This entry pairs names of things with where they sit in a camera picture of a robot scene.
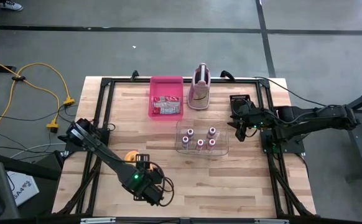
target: vial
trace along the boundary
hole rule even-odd
[[[189,140],[193,139],[193,129],[188,129],[187,136],[188,136]]]
[[[196,142],[196,150],[199,150],[201,151],[202,148],[203,148],[203,140],[199,139],[197,142]]]
[[[182,147],[188,149],[188,143],[189,143],[189,138],[186,137],[186,136],[184,136],[184,137],[182,138]]]
[[[207,150],[212,151],[215,144],[216,144],[216,141],[214,139],[209,140],[209,142],[207,144]]]
[[[215,128],[210,128],[208,130],[208,133],[207,133],[207,138],[208,139],[212,139],[214,138],[214,134],[216,133],[216,129]]]

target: wooden tabletop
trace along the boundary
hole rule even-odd
[[[81,93],[77,118],[93,119],[102,77],[86,77]],[[283,78],[273,79],[286,87]],[[184,85],[184,96],[188,84]],[[290,105],[287,91],[271,84],[274,106]],[[191,110],[184,104],[183,119],[201,121],[231,121],[229,95],[249,94],[258,105],[256,89],[250,84],[212,84],[210,106],[204,111]],[[104,97],[101,123],[108,91]],[[151,155],[175,184],[175,197],[168,207],[152,207],[135,202],[125,191],[106,164],[101,166],[94,216],[111,217],[275,217],[274,199],[266,155],[261,149],[259,134],[239,142],[230,130],[230,151],[226,156],[210,159],[186,156],[174,148],[173,121],[152,121],[148,117],[149,84],[117,83],[109,123],[116,125],[111,132],[109,148],[119,157],[137,150]],[[59,211],[71,199],[80,185],[85,152],[74,153],[65,161],[53,212]],[[315,213],[307,172],[294,154],[284,156],[289,185],[309,211]],[[85,206],[90,188],[87,189]],[[284,193],[281,194],[284,211]],[[170,198],[166,193],[163,203]]]

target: person's foot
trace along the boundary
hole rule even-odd
[[[0,8],[2,8],[2,9],[10,9],[10,10],[13,10],[13,11],[21,11],[21,10],[24,9],[20,4],[15,3],[13,1],[10,1],[10,0],[7,0],[4,3],[0,3]]]

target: pink plastic bin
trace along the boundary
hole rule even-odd
[[[181,100],[179,114],[154,114],[152,112],[152,97],[176,96]],[[149,88],[148,115],[155,121],[180,121],[183,116],[183,78],[182,77],[152,77]]]

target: concrete floor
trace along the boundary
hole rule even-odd
[[[262,0],[268,29],[362,30],[362,0]],[[1,25],[96,27],[191,27],[260,29],[254,0],[19,0],[23,12],[2,12]],[[362,36],[269,35],[276,77],[301,96],[324,104],[349,103],[362,93]],[[87,75],[190,75],[200,62],[212,74],[268,77],[261,34],[55,32],[0,30],[0,62],[18,68],[45,62],[59,70],[79,99]],[[26,70],[32,83],[65,98],[62,82],[44,67]],[[0,74],[0,114],[6,107],[10,76]],[[294,105],[311,107],[292,96]],[[8,116],[39,118],[55,111],[50,95],[16,86]],[[0,133],[27,147],[47,144],[45,125],[5,119]],[[59,121],[61,133],[67,123]],[[52,142],[59,142],[52,135]],[[344,131],[325,130],[304,140],[317,213],[362,221],[362,181],[344,176],[362,169]],[[1,146],[18,147],[0,137]],[[63,146],[52,149],[62,150]],[[0,150],[12,156],[16,152]],[[23,153],[16,158],[33,156]]]

